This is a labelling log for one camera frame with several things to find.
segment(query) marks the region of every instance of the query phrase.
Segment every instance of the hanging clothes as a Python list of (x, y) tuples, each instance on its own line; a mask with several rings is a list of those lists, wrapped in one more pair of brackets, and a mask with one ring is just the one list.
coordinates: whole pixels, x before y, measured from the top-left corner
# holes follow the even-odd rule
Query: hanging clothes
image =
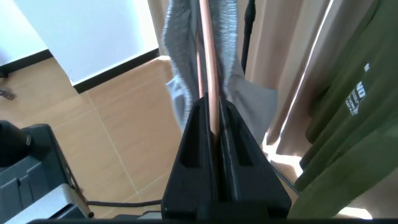
[(315, 103), (289, 218), (330, 218), (398, 167), (398, 1), (376, 0)]
[[(277, 90), (244, 79), (237, 57), (238, 5), (236, 0), (209, 0), (215, 43), (220, 97), (234, 103), (258, 144), (277, 109)], [(164, 46), (172, 61), (173, 79), (166, 85), (174, 115), (184, 130), (192, 104), (199, 99), (195, 37), (198, 31), (201, 74), (207, 87), (205, 52), (197, 0), (170, 0), (164, 28)]]

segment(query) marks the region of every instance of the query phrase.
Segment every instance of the green shirt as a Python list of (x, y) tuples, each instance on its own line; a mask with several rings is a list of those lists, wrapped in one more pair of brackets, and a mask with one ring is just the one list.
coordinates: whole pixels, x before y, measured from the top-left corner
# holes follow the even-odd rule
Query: green shirt
[(398, 1), (378, 0), (332, 69), (290, 218), (328, 218), (398, 167)]

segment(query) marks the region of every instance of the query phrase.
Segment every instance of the black pole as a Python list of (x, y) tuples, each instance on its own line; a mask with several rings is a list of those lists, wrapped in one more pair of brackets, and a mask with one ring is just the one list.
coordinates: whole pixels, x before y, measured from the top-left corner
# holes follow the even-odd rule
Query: black pole
[(253, 29), (253, 22), (256, 18), (256, 4), (255, 0), (249, 0), (246, 11), (244, 12), (244, 39), (243, 39), (243, 49), (242, 49), (242, 68), (243, 72), (246, 73), (246, 64), (248, 62), (249, 53), (249, 43), (250, 35)]

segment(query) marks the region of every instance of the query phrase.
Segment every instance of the black baseboard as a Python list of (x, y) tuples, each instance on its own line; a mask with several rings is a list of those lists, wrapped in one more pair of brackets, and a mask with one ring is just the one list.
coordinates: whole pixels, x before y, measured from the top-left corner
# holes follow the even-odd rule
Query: black baseboard
[(99, 75), (96, 75), (92, 78), (89, 78), (81, 83), (74, 85), (73, 87), (76, 89), (78, 93), (83, 93), (91, 88), (94, 88), (112, 78), (117, 77), (135, 67), (138, 67), (150, 60), (159, 57), (159, 49), (151, 50), (148, 53), (145, 53), (141, 56), (138, 56), (130, 61), (124, 62), (114, 68), (111, 68)]
[(0, 73), (10, 74), (11, 72), (15, 72), (22, 68), (28, 67), (29, 65), (33, 65), (37, 62), (41, 62), (43, 60), (52, 58), (52, 54), (49, 50), (43, 50), (41, 52), (37, 52), (36, 54), (30, 55), (28, 57), (21, 58), (16, 60), (15, 62), (11, 62), (5, 65), (0, 66)]

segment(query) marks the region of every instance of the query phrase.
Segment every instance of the gray cloth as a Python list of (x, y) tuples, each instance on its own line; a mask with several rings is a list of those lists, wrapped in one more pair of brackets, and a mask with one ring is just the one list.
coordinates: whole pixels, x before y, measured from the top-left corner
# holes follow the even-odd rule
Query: gray cloth
[[(277, 108), (277, 90), (244, 79), (236, 54), (238, 6), (236, 0), (209, 0), (215, 42), (220, 97), (234, 103), (257, 143), (261, 145)], [(174, 114), (184, 130), (192, 104), (199, 99), (195, 36), (200, 40), (201, 72), (205, 91), (206, 66), (197, 0), (170, 0), (164, 28), (164, 46), (172, 60), (173, 79), (166, 85)]]

